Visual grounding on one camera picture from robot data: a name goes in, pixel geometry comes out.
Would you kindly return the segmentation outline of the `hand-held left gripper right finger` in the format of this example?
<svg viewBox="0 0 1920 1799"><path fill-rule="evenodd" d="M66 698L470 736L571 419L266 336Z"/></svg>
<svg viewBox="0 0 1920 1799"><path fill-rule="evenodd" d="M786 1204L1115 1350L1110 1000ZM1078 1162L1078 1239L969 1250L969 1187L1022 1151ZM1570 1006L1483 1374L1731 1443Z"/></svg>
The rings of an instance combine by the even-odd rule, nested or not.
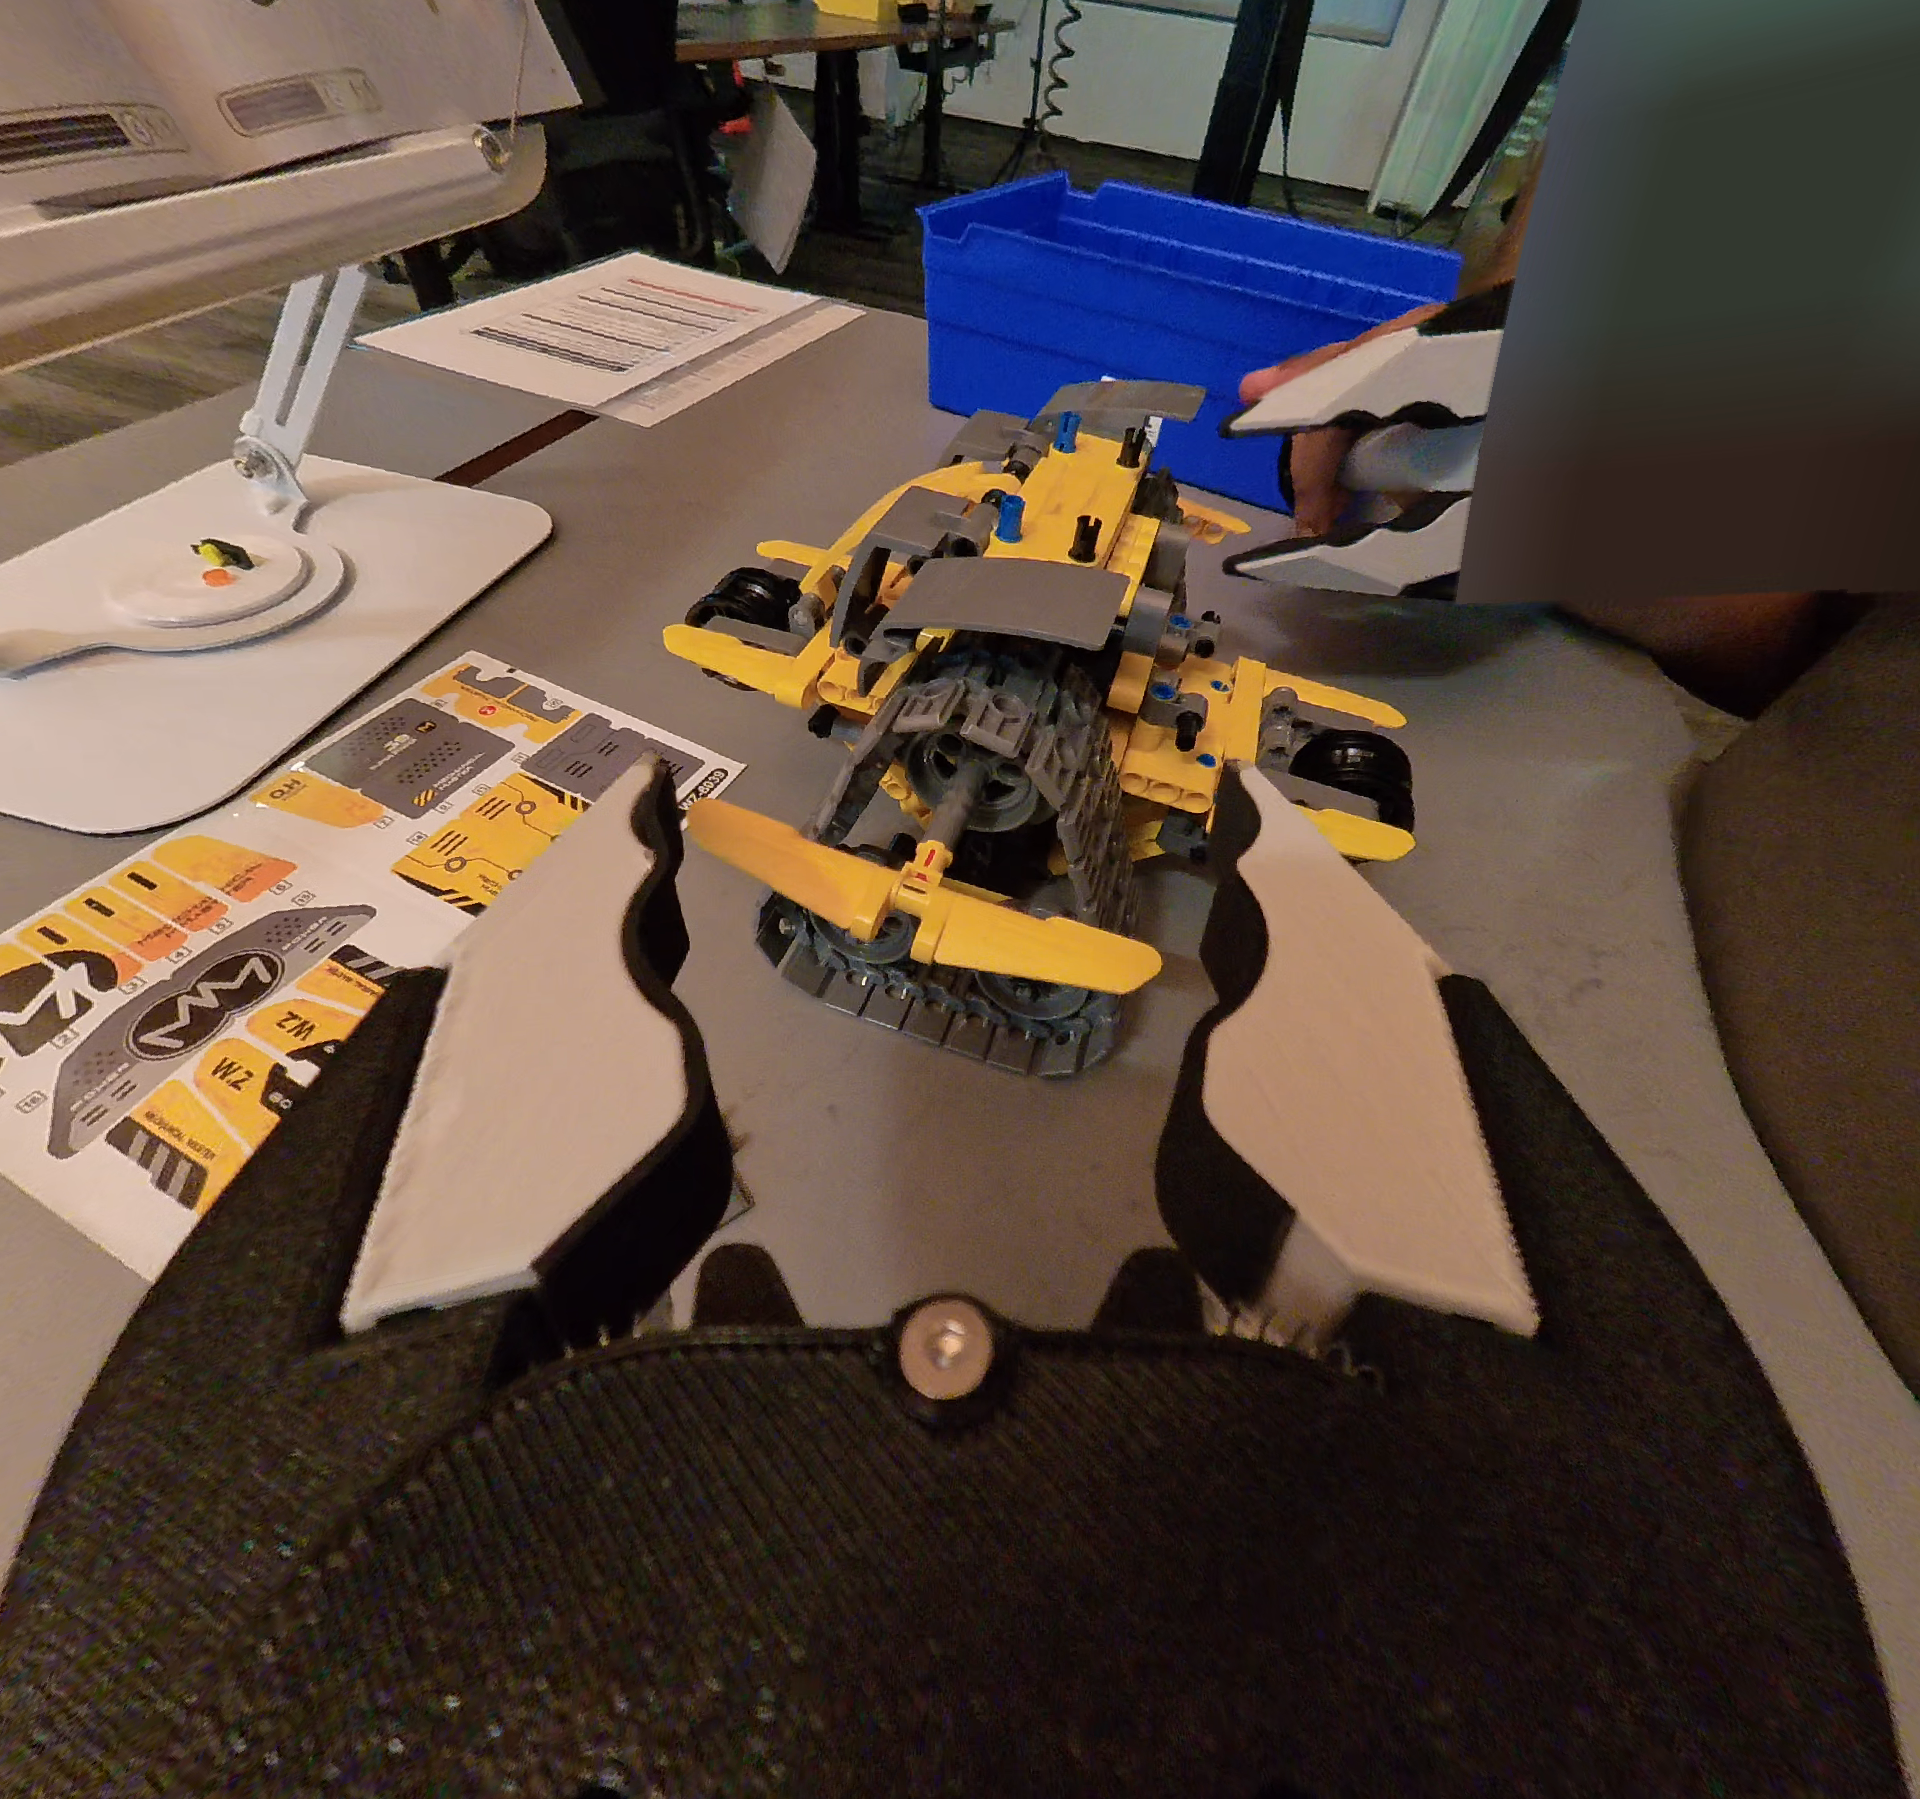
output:
<svg viewBox="0 0 1920 1799"><path fill-rule="evenodd" d="M1363 1295L1532 1335L1538 1305L1428 943L1261 774L1221 784L1217 1002L1156 1162L1226 1332L1327 1344Z"/></svg>

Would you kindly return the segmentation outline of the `brown top office desk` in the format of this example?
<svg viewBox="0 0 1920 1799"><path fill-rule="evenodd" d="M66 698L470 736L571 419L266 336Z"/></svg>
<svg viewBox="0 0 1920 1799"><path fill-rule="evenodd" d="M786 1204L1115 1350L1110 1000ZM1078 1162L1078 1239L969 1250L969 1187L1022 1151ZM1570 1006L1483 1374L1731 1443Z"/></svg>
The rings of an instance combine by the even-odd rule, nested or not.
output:
<svg viewBox="0 0 1920 1799"><path fill-rule="evenodd" d="M943 72L992 51L1000 35L1012 31L1012 19L955 16L939 10L924 21L848 19L799 2L681 7L676 60L737 63L748 59L816 57L813 103L816 225L827 233L867 233L861 209L858 83L853 59L867 51L924 51L924 159L914 186L947 193L943 179L941 130L945 106Z"/></svg>

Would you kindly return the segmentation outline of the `instruction booklet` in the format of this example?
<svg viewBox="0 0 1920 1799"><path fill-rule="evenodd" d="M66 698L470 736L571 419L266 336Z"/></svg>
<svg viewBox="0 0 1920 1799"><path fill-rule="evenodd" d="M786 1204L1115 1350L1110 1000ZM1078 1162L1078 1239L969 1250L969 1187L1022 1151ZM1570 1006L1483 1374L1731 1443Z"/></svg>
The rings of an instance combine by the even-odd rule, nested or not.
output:
<svg viewBox="0 0 1920 1799"><path fill-rule="evenodd" d="M4 933L4 1176L143 1280L398 970L629 765L743 765L482 655Z"/></svg>

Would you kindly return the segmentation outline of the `white stand base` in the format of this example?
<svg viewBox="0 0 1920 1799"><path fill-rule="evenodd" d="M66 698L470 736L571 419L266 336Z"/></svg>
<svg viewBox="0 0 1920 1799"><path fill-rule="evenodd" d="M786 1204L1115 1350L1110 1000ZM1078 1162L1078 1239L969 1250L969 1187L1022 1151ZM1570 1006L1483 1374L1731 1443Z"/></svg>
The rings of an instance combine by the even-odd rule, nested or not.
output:
<svg viewBox="0 0 1920 1799"><path fill-rule="evenodd" d="M123 834L222 803L552 536L535 504L310 454L363 260L514 213L543 176L539 128L463 126L4 213L4 370L291 282L227 461L4 563L4 814ZM203 539L255 570L203 588Z"/></svg>

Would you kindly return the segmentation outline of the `white hanging paper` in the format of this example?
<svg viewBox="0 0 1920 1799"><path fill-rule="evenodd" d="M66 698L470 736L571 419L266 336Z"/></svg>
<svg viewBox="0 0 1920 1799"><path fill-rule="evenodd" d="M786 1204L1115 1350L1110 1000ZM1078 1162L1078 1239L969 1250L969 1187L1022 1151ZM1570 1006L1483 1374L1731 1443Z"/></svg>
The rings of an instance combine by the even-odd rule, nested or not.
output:
<svg viewBox="0 0 1920 1799"><path fill-rule="evenodd" d="M803 233L818 150L772 85L750 88L748 133L731 167L733 223L743 242L780 275Z"/></svg>

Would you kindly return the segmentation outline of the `blue plastic bin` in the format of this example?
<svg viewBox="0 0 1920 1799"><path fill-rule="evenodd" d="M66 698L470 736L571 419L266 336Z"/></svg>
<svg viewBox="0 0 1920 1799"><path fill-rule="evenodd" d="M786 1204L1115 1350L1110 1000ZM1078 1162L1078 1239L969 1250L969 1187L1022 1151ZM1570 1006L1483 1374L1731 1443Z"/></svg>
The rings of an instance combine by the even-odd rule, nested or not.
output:
<svg viewBox="0 0 1920 1799"><path fill-rule="evenodd" d="M1245 373L1455 295L1455 251L1125 182L1049 176L925 207L930 400L1036 414L1098 376L1206 387L1156 448L1174 477L1278 507L1275 440L1226 442Z"/></svg>

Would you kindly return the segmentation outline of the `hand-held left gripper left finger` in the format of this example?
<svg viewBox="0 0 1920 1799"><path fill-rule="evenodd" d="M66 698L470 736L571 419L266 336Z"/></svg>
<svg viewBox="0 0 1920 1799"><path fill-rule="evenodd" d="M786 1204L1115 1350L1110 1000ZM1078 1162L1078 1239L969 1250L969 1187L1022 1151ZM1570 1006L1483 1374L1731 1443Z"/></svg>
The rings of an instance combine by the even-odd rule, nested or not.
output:
<svg viewBox="0 0 1920 1799"><path fill-rule="evenodd" d="M616 1333L733 1200L688 955L671 774L636 761L453 949L343 1303L367 1333L529 1295L548 1333Z"/></svg>

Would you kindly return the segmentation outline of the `white printed paper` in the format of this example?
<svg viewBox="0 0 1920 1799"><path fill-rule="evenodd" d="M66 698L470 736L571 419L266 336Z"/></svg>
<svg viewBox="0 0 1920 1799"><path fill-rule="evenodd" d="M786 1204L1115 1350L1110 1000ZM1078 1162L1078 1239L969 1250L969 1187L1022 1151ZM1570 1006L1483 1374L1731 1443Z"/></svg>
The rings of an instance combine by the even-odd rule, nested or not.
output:
<svg viewBox="0 0 1920 1799"><path fill-rule="evenodd" d="M858 316L848 302L622 254L371 333L360 345L656 427Z"/></svg>

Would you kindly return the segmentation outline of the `yellow black tracked toy vehicle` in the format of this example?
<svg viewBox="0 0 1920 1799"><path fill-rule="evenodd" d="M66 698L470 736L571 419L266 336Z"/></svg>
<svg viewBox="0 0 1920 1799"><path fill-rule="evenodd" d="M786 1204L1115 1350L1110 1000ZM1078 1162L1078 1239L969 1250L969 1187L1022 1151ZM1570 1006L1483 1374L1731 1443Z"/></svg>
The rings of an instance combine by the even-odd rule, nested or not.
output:
<svg viewBox="0 0 1920 1799"><path fill-rule="evenodd" d="M845 1016L1020 1076L1110 1056L1162 969L1135 862L1203 862L1231 771L1351 860L1414 848L1405 719L1217 650L1187 547L1242 533L1153 464L1186 384L1073 384L969 419L947 461L829 545L759 545L664 633L845 754L803 828L722 804L692 837L766 890L755 943Z"/></svg>

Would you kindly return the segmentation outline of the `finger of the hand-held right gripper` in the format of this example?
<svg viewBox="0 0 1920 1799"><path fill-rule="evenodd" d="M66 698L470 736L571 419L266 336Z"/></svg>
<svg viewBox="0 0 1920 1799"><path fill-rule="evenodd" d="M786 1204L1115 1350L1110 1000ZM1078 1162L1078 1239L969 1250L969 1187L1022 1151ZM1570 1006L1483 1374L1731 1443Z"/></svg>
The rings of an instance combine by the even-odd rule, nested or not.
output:
<svg viewBox="0 0 1920 1799"><path fill-rule="evenodd" d="M1286 435L1339 419L1449 427L1483 419L1502 328L1401 328L1328 356L1221 423L1221 437Z"/></svg>
<svg viewBox="0 0 1920 1799"><path fill-rule="evenodd" d="M1270 588L1325 588L1370 596L1439 589L1451 596L1466 557L1467 491L1422 494L1405 512L1359 494L1349 523L1325 539L1286 539L1226 558L1231 578Z"/></svg>

